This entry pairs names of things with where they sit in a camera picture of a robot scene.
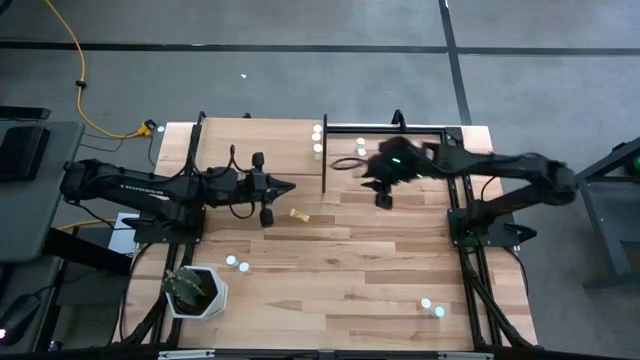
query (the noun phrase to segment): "wooden tabletop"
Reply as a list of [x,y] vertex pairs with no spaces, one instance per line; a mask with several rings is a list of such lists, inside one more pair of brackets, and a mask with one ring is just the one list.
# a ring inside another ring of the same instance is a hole
[[[228,208],[207,209],[203,242],[194,264],[211,266],[229,285],[224,313],[207,321],[185,321],[180,346],[189,348],[470,350],[473,348],[460,262],[451,246],[445,181],[424,179],[393,189],[394,209],[373,204],[360,187],[360,170],[327,170],[321,193],[321,160],[311,139],[317,120],[208,118],[198,150],[199,168],[225,166],[229,145],[236,160],[250,167],[251,154],[265,154],[265,171],[297,184],[273,206],[275,224],[260,227],[257,214],[234,218]],[[169,123],[156,172],[176,173],[184,164],[190,123]],[[467,149],[492,151],[489,130],[463,127]],[[329,135],[327,163],[354,156],[357,136]],[[367,135],[368,155],[388,138]],[[431,136],[411,140],[434,141]],[[479,194],[487,177],[473,176]],[[492,182],[485,198],[502,193]],[[289,217],[292,208],[309,223]],[[237,206],[240,214],[248,206]],[[158,296],[167,246],[156,244],[140,259],[126,304],[125,334]],[[227,255],[252,265],[243,274],[225,265]],[[518,263],[503,249],[488,248],[494,297],[530,342],[535,332]],[[443,306],[446,315],[429,318],[420,299]],[[486,312],[480,317],[489,341]],[[165,322],[163,341],[171,316]]]

